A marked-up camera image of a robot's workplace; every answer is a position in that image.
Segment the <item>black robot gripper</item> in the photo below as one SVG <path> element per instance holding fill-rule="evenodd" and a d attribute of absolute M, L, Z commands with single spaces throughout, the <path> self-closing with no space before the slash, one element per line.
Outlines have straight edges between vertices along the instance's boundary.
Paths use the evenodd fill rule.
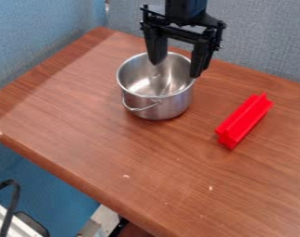
<path fill-rule="evenodd" d="M 163 0 L 162 5 L 141 6 L 141 30 L 150 62 L 167 56 L 167 39 L 193 44 L 190 76 L 209 68 L 214 50 L 221 48 L 226 24 L 208 13 L 209 0 Z"/>

